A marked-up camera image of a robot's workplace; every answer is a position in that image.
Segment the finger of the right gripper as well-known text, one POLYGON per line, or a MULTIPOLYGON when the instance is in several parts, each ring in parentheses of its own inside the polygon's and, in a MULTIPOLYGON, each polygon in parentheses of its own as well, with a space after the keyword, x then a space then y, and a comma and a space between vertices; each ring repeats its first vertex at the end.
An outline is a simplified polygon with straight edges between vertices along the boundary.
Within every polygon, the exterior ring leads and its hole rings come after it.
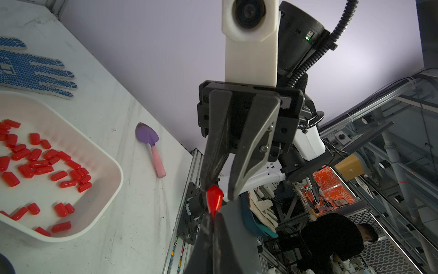
POLYGON ((209 132, 200 172, 200 188, 207 191, 215 185, 230 153, 229 112, 232 92, 213 90, 209 103, 209 132))
POLYGON ((231 168, 230 201, 236 199, 246 182, 267 163, 279 109, 280 99, 275 95, 257 94, 253 98, 231 168))

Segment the red screw sleeve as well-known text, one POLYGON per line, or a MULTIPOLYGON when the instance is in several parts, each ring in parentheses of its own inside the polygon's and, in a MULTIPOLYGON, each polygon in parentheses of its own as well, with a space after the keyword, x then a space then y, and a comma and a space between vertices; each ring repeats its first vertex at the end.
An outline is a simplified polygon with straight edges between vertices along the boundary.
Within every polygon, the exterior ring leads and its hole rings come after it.
POLYGON ((213 219, 216 213, 218 213, 221 209, 223 197, 223 191, 217 185, 213 185, 206 191, 208 211, 213 219))

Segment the white plastic tray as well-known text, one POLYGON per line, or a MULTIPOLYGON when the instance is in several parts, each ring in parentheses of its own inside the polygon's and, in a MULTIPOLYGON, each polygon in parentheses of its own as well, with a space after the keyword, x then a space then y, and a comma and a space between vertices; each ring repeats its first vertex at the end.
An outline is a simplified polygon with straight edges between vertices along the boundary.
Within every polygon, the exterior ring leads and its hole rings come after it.
POLYGON ((62 243, 89 231, 123 184, 120 165, 45 103, 1 92, 1 232, 62 243))

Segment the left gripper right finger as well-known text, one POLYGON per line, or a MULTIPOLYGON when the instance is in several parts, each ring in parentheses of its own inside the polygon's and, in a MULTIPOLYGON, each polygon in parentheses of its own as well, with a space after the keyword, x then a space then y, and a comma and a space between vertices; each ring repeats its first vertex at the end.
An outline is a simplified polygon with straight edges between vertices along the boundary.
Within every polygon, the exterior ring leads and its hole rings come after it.
POLYGON ((257 272, 257 238, 244 225, 241 202, 228 202, 214 218, 213 272, 257 272))

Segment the person in black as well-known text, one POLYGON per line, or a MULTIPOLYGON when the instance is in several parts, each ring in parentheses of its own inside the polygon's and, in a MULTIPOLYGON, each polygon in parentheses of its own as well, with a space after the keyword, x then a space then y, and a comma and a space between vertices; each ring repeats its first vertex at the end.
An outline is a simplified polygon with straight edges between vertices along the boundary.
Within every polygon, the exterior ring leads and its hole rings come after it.
POLYGON ((332 274, 333 259, 343 262, 359 255, 364 244, 377 242, 379 235, 370 224, 355 224, 344 215, 329 213, 306 225, 301 230, 301 238, 311 255, 299 260, 297 268, 332 274))

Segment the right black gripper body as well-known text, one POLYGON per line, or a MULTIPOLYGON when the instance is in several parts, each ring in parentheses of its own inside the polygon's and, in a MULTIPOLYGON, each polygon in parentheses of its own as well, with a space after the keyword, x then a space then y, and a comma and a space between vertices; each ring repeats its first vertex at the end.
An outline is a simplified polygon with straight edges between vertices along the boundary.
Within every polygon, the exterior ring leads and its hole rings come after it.
POLYGON ((211 101, 210 93, 213 90, 225 90, 233 93, 229 153, 234 154, 237 152, 243 126, 252 107, 253 98, 257 94, 276 95, 281 101, 268 160, 277 161, 280 155, 289 151, 300 122, 300 112, 304 103, 304 94, 301 90, 289 87, 205 81, 198 88, 200 102, 197 105, 198 125, 201 127, 202 136, 205 138, 210 130, 208 113, 211 101))

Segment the blue dotted work glove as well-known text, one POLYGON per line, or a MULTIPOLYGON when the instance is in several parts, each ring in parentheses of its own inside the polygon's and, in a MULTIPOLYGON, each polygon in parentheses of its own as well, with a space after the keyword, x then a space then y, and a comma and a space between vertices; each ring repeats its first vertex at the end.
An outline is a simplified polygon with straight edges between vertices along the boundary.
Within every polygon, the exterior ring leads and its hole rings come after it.
POLYGON ((78 88, 73 72, 58 59, 26 52, 24 42, 1 37, 1 86, 71 99, 78 88))

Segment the aluminium mounting rail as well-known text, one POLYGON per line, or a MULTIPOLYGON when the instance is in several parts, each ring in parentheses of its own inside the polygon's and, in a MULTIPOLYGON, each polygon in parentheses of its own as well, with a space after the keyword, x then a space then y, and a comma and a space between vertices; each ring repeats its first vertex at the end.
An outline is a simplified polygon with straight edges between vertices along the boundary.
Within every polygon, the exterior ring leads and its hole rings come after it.
POLYGON ((164 274, 182 274, 185 271, 204 213, 205 198, 199 188, 204 155, 198 149, 190 154, 192 161, 162 271, 164 274))

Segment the black round screw base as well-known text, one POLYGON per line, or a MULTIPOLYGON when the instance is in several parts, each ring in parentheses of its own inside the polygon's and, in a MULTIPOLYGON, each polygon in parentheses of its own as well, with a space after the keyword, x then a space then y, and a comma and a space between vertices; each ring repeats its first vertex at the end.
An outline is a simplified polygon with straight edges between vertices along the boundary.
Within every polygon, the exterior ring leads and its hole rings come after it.
POLYGON ((16 274, 13 265, 3 254, 0 254, 0 274, 16 274))

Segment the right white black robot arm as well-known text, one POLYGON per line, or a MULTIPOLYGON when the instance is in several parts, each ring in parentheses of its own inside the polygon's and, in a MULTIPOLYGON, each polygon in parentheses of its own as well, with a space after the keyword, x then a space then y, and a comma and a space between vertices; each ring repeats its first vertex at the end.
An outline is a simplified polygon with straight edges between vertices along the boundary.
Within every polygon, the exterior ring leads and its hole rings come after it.
POLYGON ((199 87, 198 124, 207 138, 200 189, 223 191, 234 200, 266 183, 257 174, 279 162, 284 179, 300 181, 337 164, 372 132, 340 151, 318 132, 324 113, 306 95, 307 71, 348 27, 358 7, 347 1, 328 31, 316 19, 283 1, 223 1, 225 79, 199 87))

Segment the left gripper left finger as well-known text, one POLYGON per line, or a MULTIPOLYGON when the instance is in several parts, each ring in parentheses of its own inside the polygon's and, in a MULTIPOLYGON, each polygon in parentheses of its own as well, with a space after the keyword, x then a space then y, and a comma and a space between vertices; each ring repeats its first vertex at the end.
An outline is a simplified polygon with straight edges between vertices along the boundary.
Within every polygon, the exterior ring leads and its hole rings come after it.
POLYGON ((213 219, 209 213, 203 217, 184 274, 213 273, 213 219))

